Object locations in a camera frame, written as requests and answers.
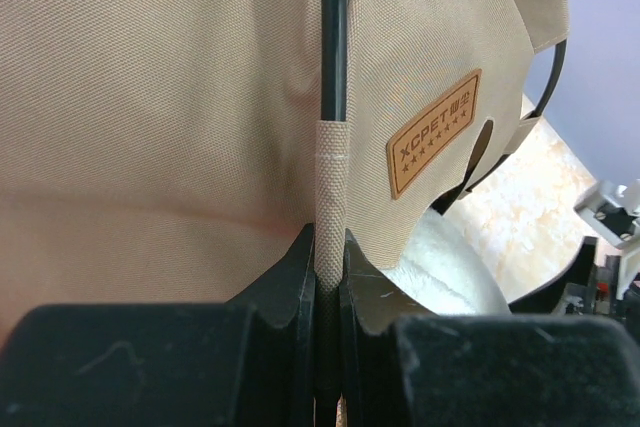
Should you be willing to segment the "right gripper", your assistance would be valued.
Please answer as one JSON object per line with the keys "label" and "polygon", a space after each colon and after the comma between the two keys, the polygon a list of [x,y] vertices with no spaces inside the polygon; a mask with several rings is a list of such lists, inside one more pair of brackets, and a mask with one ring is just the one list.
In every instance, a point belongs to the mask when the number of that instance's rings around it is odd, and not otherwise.
{"label": "right gripper", "polygon": [[569,266],[556,278],[509,304],[516,314],[602,315],[615,320],[639,319],[639,277],[616,297],[622,286],[622,256],[606,255],[596,264],[597,239],[584,237]]}

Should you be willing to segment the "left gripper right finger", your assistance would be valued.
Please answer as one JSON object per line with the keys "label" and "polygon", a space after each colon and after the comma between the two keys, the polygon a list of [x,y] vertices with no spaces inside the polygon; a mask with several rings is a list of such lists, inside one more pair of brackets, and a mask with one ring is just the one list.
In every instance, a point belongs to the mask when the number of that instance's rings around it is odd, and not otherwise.
{"label": "left gripper right finger", "polygon": [[603,316],[441,317],[348,236],[340,285],[350,426],[635,426],[639,346]]}

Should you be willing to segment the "beige fabric pet tent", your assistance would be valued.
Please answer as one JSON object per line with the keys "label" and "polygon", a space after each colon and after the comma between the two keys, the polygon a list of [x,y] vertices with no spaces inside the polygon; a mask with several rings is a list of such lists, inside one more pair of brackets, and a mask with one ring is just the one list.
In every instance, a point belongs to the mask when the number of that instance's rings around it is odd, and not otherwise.
{"label": "beige fabric pet tent", "polygon": [[384,275],[518,149],[569,12],[347,0],[345,122],[321,23],[321,0],[1,0],[1,350],[41,306],[226,303],[311,226],[309,426],[348,425],[347,237]]}

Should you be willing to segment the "black tent pole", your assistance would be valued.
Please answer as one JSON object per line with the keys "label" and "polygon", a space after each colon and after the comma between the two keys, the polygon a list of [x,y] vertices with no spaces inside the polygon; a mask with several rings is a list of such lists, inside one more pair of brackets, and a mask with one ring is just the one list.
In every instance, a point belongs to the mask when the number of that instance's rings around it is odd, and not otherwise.
{"label": "black tent pole", "polygon": [[526,119],[539,118],[543,115],[559,82],[566,55],[567,41],[563,40],[554,45],[554,56],[549,78],[545,89],[535,108],[526,116]]}
{"label": "black tent pole", "polygon": [[347,0],[321,0],[321,119],[346,121]]}

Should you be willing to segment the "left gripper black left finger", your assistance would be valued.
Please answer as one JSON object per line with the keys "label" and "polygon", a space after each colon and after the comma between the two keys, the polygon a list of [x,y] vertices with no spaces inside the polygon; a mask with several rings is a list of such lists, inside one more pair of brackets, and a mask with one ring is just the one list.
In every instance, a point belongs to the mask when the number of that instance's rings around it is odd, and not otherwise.
{"label": "left gripper black left finger", "polygon": [[5,426],[309,426],[314,230],[223,304],[67,304],[1,350]]}

